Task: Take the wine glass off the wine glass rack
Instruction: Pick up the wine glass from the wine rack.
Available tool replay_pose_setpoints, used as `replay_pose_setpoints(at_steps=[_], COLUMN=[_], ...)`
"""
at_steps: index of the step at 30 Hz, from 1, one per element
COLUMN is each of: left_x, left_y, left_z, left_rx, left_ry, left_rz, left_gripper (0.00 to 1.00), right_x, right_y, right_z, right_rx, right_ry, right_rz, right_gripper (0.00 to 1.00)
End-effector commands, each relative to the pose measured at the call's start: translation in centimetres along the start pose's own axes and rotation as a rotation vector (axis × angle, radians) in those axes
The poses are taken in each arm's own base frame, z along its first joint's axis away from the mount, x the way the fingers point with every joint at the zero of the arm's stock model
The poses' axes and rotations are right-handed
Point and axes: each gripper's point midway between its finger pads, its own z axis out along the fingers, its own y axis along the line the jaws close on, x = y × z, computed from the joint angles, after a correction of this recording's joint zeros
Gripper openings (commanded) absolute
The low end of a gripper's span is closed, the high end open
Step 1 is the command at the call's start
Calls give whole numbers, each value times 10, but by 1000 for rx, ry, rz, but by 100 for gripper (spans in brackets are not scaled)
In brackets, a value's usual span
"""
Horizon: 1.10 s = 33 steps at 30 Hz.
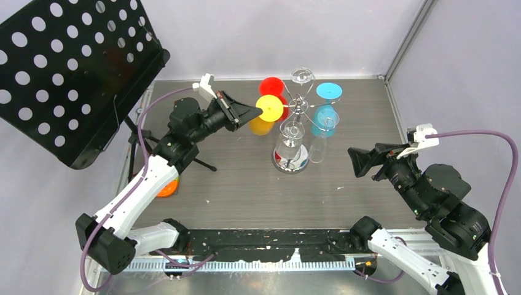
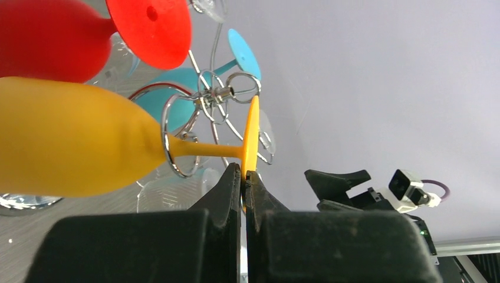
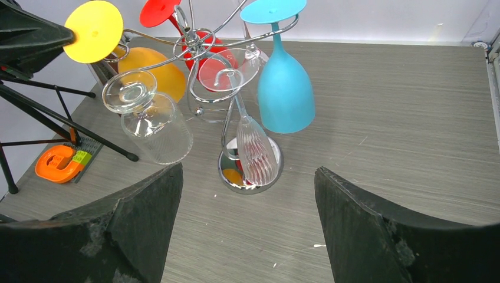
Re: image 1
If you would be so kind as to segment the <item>yellow wine glass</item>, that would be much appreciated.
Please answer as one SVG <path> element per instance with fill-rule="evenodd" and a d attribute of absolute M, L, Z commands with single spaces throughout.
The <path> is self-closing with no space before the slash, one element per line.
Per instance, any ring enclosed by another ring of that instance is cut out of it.
<path fill-rule="evenodd" d="M 257 136 L 264 136 L 282 116 L 283 103 L 275 95 L 263 95 L 257 100 L 256 107 L 262 110 L 262 114 L 249 122 L 249 129 Z"/>

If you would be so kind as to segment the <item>chrome wine glass rack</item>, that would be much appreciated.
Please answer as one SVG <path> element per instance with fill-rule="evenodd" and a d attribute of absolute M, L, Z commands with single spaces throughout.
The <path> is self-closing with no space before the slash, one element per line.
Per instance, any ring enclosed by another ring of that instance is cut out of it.
<path fill-rule="evenodd" d="M 270 88 L 282 89 L 279 97 L 287 95 L 282 105 L 288 115 L 280 122 L 272 163 L 278 171 L 294 175 L 304 171 L 310 162 L 324 160 L 327 139 L 339 122 L 333 104 L 341 99 L 343 90 L 332 82 L 316 85 L 314 76 L 276 81 Z"/>

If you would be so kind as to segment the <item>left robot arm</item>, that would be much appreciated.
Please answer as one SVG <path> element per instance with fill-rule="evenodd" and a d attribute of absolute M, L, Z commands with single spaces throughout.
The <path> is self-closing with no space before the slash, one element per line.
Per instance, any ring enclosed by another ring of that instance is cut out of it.
<path fill-rule="evenodd" d="M 182 254 L 188 247 L 188 230 L 174 219 L 156 226 L 134 229 L 134 223 L 158 193 L 193 161 L 197 143 L 221 128 L 234 132 L 259 117 L 262 110 L 218 91 L 206 109 L 195 98 L 174 102 L 169 131 L 131 182 L 93 216 L 82 214 L 75 226 L 84 254 L 110 274 L 125 270 L 132 260 L 155 250 Z"/>

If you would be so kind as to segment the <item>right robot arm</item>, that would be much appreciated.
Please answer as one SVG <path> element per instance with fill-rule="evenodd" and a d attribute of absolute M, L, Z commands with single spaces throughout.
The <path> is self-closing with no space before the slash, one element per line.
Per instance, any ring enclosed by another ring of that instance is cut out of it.
<path fill-rule="evenodd" d="M 450 165 L 417 166 L 417 151 L 409 144 L 377 143 L 372 150 L 348 150 L 355 176 L 373 167 L 374 181 L 389 181 L 412 210 L 425 222 L 425 231 L 450 253 L 452 270 L 443 270 L 399 243 L 379 222 L 362 217 L 348 233 L 349 244 L 359 252 L 386 256 L 419 282 L 430 294 L 504 294 L 489 250 L 493 231 L 487 218 L 464 202 L 471 186 Z"/>

